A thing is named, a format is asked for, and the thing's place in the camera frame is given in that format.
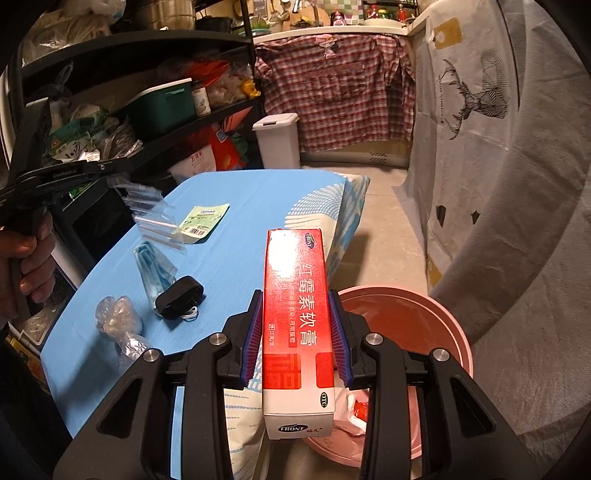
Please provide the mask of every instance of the green storage box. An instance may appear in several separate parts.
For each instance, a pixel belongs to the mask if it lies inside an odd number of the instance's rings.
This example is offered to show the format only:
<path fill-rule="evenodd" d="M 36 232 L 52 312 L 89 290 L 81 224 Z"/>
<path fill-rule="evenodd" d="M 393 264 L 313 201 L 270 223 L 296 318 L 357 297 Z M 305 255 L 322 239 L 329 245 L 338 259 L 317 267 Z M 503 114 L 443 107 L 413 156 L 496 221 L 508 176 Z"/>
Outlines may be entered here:
<path fill-rule="evenodd" d="M 137 138 L 143 142 L 154 140 L 196 117 L 191 79 L 144 90 L 133 97 L 119 113 L 123 118 L 129 117 Z"/>

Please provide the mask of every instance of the tile floor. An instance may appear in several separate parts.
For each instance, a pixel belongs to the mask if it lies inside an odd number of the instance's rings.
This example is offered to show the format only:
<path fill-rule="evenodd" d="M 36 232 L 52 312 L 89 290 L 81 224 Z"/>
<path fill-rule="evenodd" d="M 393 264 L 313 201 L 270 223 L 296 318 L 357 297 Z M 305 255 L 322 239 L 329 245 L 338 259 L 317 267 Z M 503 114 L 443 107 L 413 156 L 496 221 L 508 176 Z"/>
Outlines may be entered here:
<path fill-rule="evenodd" d="M 356 164 L 309 164 L 339 173 L 371 179 L 365 207 L 355 236 L 335 273 L 331 288 L 367 284 L 393 284 L 427 292 L 423 247 L 392 186 L 402 185 L 407 172 Z M 413 462 L 413 477 L 418 474 Z M 268 479 L 353 480 L 359 470 L 328 460 L 300 440 L 274 442 Z"/>

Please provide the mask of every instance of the red medicine box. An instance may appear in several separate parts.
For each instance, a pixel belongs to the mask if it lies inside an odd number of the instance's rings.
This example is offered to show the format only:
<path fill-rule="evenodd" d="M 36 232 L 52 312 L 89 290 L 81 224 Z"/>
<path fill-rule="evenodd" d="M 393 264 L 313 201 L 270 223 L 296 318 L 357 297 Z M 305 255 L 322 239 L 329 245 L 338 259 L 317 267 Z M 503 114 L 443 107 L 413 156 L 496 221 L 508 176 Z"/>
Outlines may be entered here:
<path fill-rule="evenodd" d="M 320 230 L 269 231 L 263 302 L 262 395 L 269 438 L 329 436 L 335 383 Z"/>

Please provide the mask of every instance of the red plaid fabric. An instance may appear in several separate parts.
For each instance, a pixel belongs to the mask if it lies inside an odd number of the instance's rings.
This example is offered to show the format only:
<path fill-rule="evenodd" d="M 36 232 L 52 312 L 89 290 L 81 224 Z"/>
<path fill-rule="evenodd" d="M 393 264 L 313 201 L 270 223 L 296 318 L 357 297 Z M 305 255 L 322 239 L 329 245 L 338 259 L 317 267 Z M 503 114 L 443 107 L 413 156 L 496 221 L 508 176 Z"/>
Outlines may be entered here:
<path fill-rule="evenodd" d="M 256 47 L 267 114 L 295 112 L 302 151 L 409 140 L 415 83 L 408 52 L 386 35 L 306 35 Z"/>

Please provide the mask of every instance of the front logo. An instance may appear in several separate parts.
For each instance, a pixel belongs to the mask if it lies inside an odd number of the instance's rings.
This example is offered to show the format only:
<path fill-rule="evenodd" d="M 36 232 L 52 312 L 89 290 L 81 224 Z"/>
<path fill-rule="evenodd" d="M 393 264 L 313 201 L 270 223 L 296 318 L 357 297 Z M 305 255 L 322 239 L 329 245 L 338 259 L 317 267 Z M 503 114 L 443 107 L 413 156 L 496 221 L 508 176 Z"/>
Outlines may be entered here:
<path fill-rule="evenodd" d="M 291 433 L 291 432 L 301 432 L 302 430 L 305 430 L 306 428 L 308 428 L 308 425 L 301 425 L 301 424 L 294 423 L 292 425 L 283 425 L 283 427 L 279 427 L 277 430 L 279 430 L 280 432 Z"/>
<path fill-rule="evenodd" d="M 306 234 L 306 245 L 310 250 L 312 250 L 315 246 L 316 242 L 314 241 L 314 237 L 311 233 Z"/>

